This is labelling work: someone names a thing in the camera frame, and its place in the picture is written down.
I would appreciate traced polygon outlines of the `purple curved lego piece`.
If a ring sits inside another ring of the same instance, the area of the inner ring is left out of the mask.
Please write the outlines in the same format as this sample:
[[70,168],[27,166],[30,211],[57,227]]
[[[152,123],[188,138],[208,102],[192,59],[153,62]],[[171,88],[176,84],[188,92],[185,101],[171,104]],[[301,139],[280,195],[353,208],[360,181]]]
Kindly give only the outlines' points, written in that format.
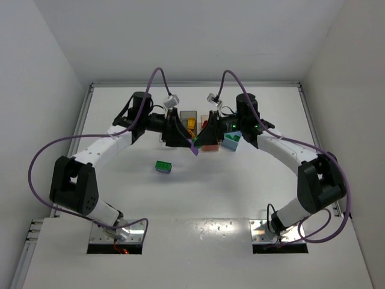
[[191,152],[197,156],[199,154],[199,149],[195,147],[194,145],[194,140],[193,139],[188,139],[189,143],[190,143],[190,150]]

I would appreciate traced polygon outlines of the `blue plastic container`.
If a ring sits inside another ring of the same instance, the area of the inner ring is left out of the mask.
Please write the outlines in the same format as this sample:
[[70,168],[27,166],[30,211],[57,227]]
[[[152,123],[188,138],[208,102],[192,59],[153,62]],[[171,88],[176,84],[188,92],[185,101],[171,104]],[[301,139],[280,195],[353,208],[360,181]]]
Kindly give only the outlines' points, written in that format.
[[234,131],[234,132],[227,132],[224,134],[224,139],[223,141],[221,142],[221,145],[231,151],[236,151],[237,150],[237,147],[238,147],[238,144],[239,142],[235,142],[233,140],[230,140],[228,138],[226,138],[226,135],[227,134],[230,134],[232,136],[234,135],[239,135],[240,137],[242,137],[242,134],[240,131]]

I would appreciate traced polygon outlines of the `yellow lego brick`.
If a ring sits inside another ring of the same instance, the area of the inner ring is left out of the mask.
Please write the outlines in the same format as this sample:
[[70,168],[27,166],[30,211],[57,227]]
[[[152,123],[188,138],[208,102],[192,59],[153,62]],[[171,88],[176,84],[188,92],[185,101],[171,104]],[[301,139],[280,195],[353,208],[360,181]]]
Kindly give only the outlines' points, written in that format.
[[196,137],[195,134],[194,134],[194,132],[193,132],[192,130],[188,129],[188,132],[189,132],[189,134],[190,134],[190,136],[191,136],[192,138],[195,138],[195,137]]

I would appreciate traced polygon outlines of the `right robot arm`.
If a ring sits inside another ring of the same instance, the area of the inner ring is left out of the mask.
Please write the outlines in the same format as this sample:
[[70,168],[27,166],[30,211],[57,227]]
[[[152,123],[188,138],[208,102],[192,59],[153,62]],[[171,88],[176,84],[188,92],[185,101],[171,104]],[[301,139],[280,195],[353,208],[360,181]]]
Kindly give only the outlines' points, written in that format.
[[297,195],[272,213],[268,226],[275,235],[314,215],[347,195],[347,184],[335,157],[319,148],[281,136],[272,123],[260,118],[255,95],[236,97],[236,112],[221,116],[211,111],[206,126],[194,140],[194,146],[224,142],[232,132],[294,172]]

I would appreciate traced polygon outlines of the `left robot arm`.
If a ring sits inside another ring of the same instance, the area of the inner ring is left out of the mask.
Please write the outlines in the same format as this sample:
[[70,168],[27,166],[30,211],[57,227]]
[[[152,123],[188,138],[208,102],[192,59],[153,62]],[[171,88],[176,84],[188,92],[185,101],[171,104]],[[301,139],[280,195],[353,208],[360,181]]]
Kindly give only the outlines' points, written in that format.
[[134,144],[146,131],[159,132],[168,147],[199,150],[179,119],[179,98],[168,96],[164,113],[153,112],[149,93],[135,92],[118,113],[106,134],[72,157],[59,157],[54,165],[50,200],[62,208],[107,226],[122,224],[123,214],[99,196],[98,171],[120,151]]

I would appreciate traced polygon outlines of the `yellow butterfly lego piece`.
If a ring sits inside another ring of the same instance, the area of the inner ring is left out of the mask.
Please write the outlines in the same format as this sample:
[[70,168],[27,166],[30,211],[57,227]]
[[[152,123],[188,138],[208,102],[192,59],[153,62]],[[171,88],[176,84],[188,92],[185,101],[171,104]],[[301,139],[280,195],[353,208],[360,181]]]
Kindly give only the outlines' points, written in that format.
[[196,125],[196,119],[195,118],[189,118],[187,122],[187,128],[190,130],[194,130]]

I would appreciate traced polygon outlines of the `green lego plate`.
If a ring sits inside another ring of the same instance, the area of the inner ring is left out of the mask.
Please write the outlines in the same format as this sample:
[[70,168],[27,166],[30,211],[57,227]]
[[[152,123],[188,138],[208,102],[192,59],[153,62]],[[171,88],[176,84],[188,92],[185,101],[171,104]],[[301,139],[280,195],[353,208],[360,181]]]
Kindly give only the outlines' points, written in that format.
[[234,136],[232,137],[232,140],[235,141],[235,142],[239,142],[240,138],[241,138],[241,137],[240,137],[239,135],[234,135]]

